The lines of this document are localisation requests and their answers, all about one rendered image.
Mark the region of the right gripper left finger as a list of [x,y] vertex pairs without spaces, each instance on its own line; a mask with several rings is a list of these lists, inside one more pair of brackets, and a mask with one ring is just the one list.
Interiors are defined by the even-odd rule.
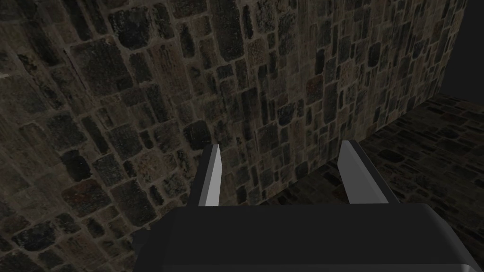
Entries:
[[222,162],[219,144],[208,144],[199,159],[187,206],[219,206],[221,179]]

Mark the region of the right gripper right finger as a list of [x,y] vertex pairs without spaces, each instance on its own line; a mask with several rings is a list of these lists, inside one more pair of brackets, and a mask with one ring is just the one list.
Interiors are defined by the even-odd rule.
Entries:
[[337,167],[350,204],[400,203],[357,141],[342,141]]

